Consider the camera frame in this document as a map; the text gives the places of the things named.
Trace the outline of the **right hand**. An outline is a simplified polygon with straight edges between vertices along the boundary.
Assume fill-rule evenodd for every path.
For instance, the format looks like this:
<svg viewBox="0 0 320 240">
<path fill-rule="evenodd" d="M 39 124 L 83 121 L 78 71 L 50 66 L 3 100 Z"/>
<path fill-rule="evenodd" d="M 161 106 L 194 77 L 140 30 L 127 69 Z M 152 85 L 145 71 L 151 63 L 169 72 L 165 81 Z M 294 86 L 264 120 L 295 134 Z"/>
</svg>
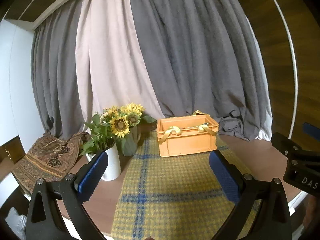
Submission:
<svg viewBox="0 0 320 240">
<path fill-rule="evenodd" d="M 312 195 L 309 195 L 303 226 L 304 239 L 319 239 L 319 198 Z"/>
</svg>

